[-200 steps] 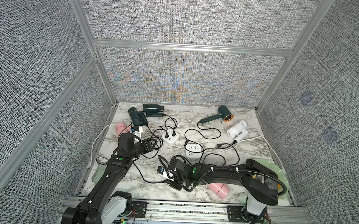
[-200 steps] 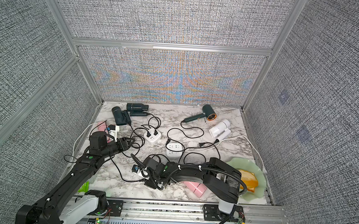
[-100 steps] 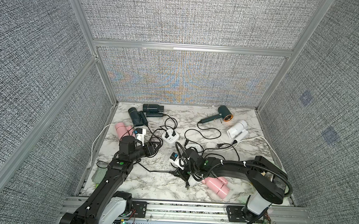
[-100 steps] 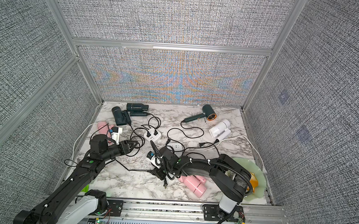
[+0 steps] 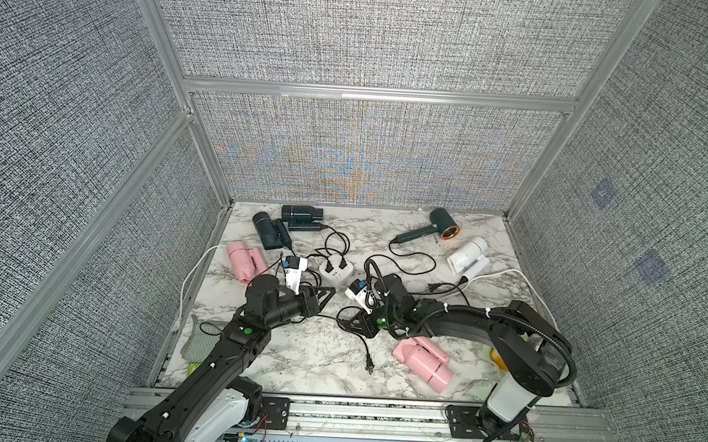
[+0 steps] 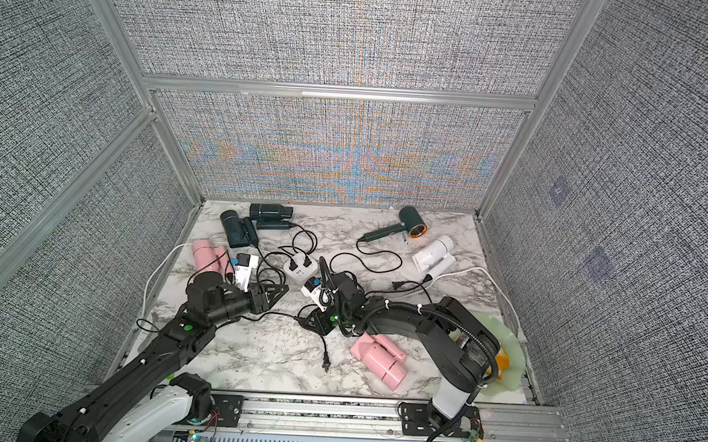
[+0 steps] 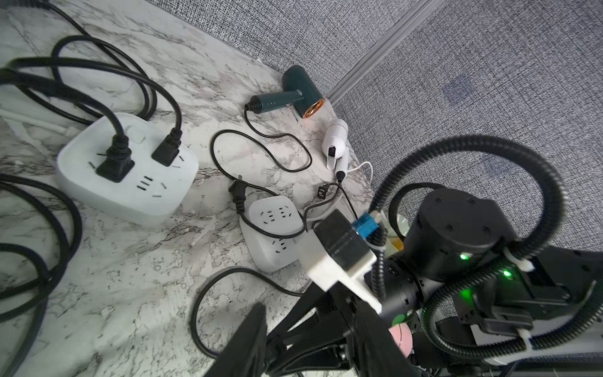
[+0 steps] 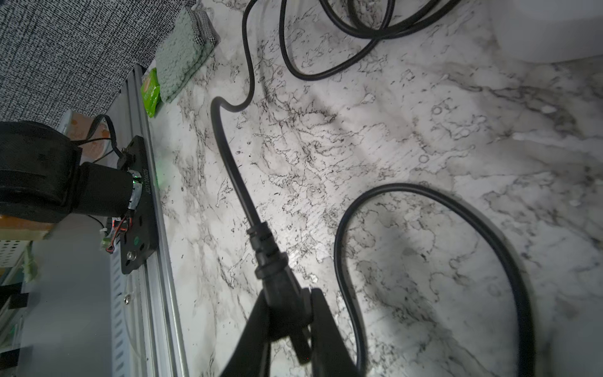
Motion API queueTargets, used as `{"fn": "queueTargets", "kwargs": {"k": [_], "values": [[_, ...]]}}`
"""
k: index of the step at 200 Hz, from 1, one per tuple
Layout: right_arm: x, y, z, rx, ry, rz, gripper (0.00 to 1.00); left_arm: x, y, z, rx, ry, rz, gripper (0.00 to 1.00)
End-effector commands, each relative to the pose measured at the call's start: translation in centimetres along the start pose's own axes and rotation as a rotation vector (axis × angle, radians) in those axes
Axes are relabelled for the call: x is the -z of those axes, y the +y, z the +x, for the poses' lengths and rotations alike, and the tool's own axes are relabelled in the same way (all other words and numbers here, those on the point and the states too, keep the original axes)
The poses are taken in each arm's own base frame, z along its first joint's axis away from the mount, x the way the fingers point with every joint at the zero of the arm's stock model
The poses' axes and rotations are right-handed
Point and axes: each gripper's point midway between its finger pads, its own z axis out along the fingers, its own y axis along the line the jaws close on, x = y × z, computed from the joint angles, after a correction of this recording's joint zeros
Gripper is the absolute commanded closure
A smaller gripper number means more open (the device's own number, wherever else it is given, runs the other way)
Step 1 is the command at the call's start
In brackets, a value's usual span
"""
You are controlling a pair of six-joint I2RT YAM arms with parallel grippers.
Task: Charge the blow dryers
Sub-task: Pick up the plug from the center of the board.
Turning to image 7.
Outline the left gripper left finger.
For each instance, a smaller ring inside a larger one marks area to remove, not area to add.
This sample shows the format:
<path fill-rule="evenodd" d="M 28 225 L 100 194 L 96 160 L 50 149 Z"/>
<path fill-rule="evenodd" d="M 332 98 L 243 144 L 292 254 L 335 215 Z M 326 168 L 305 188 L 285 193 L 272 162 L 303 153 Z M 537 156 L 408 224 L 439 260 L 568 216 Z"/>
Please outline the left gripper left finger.
<path fill-rule="evenodd" d="M 255 304 L 205 377 L 261 376 L 267 337 L 265 306 Z"/>

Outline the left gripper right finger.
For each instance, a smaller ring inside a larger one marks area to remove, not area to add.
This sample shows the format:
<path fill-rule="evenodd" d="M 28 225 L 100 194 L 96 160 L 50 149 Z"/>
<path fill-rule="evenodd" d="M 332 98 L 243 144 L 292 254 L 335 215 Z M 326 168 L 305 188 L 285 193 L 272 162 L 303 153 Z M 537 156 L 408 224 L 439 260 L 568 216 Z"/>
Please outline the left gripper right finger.
<path fill-rule="evenodd" d="M 359 376 L 419 376 L 401 353 L 388 328 L 364 301 L 356 301 L 353 329 L 356 338 L 354 367 Z"/>

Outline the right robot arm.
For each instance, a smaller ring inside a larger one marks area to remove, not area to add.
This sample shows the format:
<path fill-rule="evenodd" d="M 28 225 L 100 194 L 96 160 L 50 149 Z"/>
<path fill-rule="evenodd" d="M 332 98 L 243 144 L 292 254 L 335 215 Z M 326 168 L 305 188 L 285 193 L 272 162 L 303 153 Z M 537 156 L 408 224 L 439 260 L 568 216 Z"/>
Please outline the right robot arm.
<path fill-rule="evenodd" d="M 537 226 L 519 239 L 491 200 L 431 185 L 401 253 L 384 256 L 401 180 L 453 152 L 485 152 L 521 167 L 540 187 Z M 516 142 L 463 135 L 427 145 L 386 176 L 355 222 L 333 211 L 298 245 L 312 283 L 268 335 L 260 355 L 270 376 L 355 369 L 360 376 L 417 376 L 390 334 L 398 317 L 421 313 L 428 353 L 480 364 L 531 354 L 581 336 L 602 313 L 602 272 L 585 252 L 553 248 L 565 212 L 559 173 Z"/>

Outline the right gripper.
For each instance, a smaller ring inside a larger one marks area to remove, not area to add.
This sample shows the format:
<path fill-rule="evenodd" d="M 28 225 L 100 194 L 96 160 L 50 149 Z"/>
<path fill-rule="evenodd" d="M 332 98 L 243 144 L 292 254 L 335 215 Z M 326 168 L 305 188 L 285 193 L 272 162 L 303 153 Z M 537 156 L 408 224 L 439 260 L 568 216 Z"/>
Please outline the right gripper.
<path fill-rule="evenodd" d="M 267 337 L 265 373 L 357 371 L 351 291 L 337 283 L 328 292 L 311 284 Z"/>

